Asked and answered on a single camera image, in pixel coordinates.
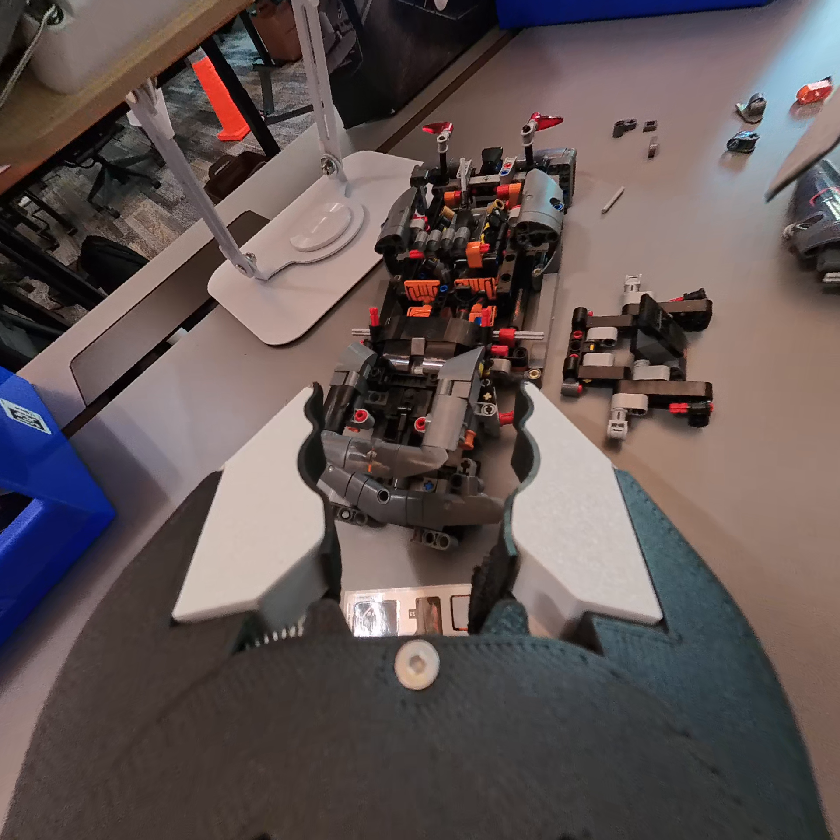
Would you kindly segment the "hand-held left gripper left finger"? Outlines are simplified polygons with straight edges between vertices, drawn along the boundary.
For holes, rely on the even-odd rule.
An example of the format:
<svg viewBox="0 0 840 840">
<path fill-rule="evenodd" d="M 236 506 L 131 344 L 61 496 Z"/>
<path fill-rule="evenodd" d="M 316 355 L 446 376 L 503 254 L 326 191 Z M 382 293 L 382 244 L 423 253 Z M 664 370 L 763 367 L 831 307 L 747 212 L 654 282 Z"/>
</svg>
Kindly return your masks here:
<svg viewBox="0 0 840 840">
<path fill-rule="evenodd" d="M 172 618 L 253 614 L 279 634 L 341 592 L 326 469 L 322 388 L 304 387 L 223 467 Z"/>
</svg>

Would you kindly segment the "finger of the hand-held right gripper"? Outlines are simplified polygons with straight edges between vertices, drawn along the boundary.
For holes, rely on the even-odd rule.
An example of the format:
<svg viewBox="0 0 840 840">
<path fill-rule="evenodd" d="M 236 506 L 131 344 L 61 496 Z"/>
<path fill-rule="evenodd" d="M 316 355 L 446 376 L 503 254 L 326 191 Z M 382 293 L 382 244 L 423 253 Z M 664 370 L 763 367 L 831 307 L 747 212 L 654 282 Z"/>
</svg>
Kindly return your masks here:
<svg viewBox="0 0 840 840">
<path fill-rule="evenodd" d="M 764 193 L 764 201 L 773 200 L 783 189 L 810 169 L 814 163 L 837 147 L 838 143 L 838 119 L 815 119 L 784 159 L 782 166 Z"/>
</svg>

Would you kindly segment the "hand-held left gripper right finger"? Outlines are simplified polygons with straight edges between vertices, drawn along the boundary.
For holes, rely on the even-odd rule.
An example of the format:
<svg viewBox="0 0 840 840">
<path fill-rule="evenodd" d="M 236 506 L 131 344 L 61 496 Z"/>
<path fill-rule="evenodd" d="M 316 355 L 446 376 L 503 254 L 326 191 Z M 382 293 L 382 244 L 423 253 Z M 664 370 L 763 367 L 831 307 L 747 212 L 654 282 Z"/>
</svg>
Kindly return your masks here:
<svg viewBox="0 0 840 840">
<path fill-rule="evenodd" d="M 518 601 L 550 636 L 593 613 L 655 626 L 663 619 L 611 460 L 532 384 L 516 397 L 511 466 L 496 546 L 474 571 L 469 632 Z"/>
</svg>

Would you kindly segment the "dark grey lego wing assembly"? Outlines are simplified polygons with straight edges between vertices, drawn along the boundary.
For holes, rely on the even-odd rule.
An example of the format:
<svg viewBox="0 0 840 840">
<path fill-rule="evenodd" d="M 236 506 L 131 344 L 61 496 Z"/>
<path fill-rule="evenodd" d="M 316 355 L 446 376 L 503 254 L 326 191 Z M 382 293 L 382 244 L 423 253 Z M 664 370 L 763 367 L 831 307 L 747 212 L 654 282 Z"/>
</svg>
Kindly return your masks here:
<svg viewBox="0 0 840 840">
<path fill-rule="evenodd" d="M 796 182 L 783 239 L 802 268 L 839 288 L 839 172 L 821 159 Z"/>
</svg>

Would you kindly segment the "small black lego assembly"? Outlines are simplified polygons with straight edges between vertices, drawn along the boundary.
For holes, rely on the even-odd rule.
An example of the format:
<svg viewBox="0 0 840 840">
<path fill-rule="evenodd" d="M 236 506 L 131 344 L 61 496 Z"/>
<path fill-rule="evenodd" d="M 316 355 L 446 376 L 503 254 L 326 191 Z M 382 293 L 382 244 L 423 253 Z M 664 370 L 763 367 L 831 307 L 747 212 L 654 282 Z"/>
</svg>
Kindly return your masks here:
<svg viewBox="0 0 840 840">
<path fill-rule="evenodd" d="M 601 387 L 612 396 L 605 438 L 627 439 L 631 422 L 651 410 L 707 427 L 714 410 L 713 386 L 687 374 L 688 335 L 708 328 L 712 302 L 703 288 L 657 301 L 639 275 L 623 283 L 622 310 L 596 316 L 573 311 L 563 360 L 561 395 L 577 398 Z"/>
</svg>

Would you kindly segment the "large lego car model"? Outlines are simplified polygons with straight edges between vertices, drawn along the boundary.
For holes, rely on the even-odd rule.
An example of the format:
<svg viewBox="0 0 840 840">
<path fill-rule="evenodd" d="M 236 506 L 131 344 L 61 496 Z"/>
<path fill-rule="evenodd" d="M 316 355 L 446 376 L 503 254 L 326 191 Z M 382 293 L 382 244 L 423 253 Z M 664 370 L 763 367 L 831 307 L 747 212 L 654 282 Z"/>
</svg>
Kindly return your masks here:
<svg viewBox="0 0 840 840">
<path fill-rule="evenodd" d="M 449 155 L 452 122 L 423 127 L 437 160 L 414 166 L 381 225 L 385 297 L 324 400 L 321 484 L 335 520 L 397 526 L 447 551 L 501 519 L 477 457 L 512 423 L 498 385 L 542 379 L 544 334 L 527 317 L 553 309 L 543 276 L 559 261 L 576 150 L 535 138 L 562 121 L 533 112 L 519 154 L 491 146 L 477 164 Z"/>
</svg>

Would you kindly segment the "lego set box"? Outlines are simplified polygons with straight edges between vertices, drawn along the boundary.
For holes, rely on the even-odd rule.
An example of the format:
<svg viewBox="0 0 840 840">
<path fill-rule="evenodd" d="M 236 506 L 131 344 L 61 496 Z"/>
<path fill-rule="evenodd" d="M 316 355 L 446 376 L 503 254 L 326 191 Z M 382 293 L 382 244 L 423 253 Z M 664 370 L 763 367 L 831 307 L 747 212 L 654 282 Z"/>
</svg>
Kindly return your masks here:
<svg viewBox="0 0 840 840">
<path fill-rule="evenodd" d="M 497 23 L 493 1 L 323 1 L 319 15 L 346 129 L 400 111 Z"/>
</svg>

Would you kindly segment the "blue bin with tag label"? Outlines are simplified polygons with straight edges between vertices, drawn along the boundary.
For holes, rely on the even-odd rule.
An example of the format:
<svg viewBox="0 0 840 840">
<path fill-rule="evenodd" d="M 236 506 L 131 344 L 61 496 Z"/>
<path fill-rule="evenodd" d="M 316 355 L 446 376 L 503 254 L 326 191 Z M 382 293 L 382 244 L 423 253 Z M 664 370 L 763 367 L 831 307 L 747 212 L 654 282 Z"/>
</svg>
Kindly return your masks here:
<svg viewBox="0 0 840 840">
<path fill-rule="evenodd" d="M 35 388 L 1 370 L 1 643 L 116 512 Z"/>
</svg>

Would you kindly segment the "blue storage bin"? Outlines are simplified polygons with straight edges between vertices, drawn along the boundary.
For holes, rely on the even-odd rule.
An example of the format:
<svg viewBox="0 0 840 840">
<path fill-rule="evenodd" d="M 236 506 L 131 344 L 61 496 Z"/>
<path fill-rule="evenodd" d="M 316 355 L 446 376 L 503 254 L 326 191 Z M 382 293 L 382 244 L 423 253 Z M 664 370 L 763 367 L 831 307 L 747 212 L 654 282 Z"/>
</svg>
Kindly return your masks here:
<svg viewBox="0 0 840 840">
<path fill-rule="evenodd" d="M 564 25 L 623 18 L 762 7 L 768 1 L 496 1 L 500 28 Z"/>
</svg>

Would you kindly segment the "black backpack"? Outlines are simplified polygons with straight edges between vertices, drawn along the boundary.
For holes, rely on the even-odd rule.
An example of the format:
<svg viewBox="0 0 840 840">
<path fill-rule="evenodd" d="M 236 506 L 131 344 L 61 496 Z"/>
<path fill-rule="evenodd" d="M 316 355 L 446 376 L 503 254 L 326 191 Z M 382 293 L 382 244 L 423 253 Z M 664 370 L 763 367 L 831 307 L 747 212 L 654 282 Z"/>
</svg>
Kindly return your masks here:
<svg viewBox="0 0 840 840">
<path fill-rule="evenodd" d="M 88 281 L 110 295 L 150 261 L 130 247 L 89 235 L 80 246 L 78 266 Z"/>
</svg>

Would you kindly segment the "brown bag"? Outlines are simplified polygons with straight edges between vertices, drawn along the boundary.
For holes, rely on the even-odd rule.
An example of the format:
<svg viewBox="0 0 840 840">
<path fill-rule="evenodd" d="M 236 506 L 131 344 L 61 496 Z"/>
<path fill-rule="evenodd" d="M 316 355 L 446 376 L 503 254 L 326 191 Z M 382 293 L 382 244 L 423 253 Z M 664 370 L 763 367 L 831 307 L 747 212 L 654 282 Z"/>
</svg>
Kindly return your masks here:
<svg viewBox="0 0 840 840">
<path fill-rule="evenodd" d="M 252 150 L 223 154 L 210 164 L 204 190 L 212 203 L 218 205 L 267 162 L 264 154 Z"/>
</svg>

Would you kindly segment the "orange traffic cone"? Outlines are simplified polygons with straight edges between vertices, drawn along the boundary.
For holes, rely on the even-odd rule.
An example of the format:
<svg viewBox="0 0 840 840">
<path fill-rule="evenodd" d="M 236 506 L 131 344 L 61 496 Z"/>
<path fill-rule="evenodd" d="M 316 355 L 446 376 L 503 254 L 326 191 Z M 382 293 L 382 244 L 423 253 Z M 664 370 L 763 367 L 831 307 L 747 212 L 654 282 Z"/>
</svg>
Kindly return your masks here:
<svg viewBox="0 0 840 840">
<path fill-rule="evenodd" d="M 249 133 L 250 128 L 231 98 L 225 84 L 218 75 L 213 62 L 208 56 L 190 58 L 196 74 L 220 123 L 221 130 L 217 138 L 223 142 L 239 142 Z"/>
</svg>

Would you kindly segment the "wooden desk with black legs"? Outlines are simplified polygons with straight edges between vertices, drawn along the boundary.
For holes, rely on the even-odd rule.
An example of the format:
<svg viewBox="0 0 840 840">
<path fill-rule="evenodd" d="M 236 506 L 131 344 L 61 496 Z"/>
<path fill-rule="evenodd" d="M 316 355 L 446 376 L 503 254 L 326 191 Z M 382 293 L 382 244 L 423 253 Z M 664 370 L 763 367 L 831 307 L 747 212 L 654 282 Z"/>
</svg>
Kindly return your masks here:
<svg viewBox="0 0 840 840">
<path fill-rule="evenodd" d="M 128 52 L 79 92 L 52 91 L 26 70 L 1 114 L 1 193 L 21 182 L 53 154 L 124 103 L 124 96 L 214 35 L 247 1 L 191 2 L 159 34 L 136 39 Z"/>
</svg>

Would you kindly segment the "white storage box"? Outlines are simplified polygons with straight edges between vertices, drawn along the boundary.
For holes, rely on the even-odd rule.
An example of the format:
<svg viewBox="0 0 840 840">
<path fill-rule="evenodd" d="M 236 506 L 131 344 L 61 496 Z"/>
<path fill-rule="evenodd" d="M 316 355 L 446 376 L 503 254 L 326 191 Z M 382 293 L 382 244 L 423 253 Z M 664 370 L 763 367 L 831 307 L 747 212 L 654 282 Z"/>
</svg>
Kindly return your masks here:
<svg viewBox="0 0 840 840">
<path fill-rule="evenodd" d="M 29 2 L 21 20 L 27 40 L 39 31 L 50 7 L 56 11 L 41 32 L 28 68 L 47 88 L 79 91 L 136 41 L 177 12 L 168 1 Z"/>
</svg>

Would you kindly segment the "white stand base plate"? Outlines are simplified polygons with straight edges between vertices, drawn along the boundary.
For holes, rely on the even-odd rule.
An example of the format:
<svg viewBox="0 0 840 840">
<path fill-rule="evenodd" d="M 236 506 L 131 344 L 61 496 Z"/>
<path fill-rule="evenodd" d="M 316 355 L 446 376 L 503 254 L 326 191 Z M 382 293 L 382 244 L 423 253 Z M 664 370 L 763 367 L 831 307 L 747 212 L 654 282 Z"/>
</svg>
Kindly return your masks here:
<svg viewBox="0 0 840 840">
<path fill-rule="evenodd" d="M 292 2 L 321 151 L 321 177 L 240 249 L 196 179 L 150 80 L 127 102 L 224 255 L 208 292 L 262 343 L 302 336 L 376 265 L 381 225 L 416 161 L 369 150 L 344 155 L 322 44 L 319 3 Z"/>
</svg>

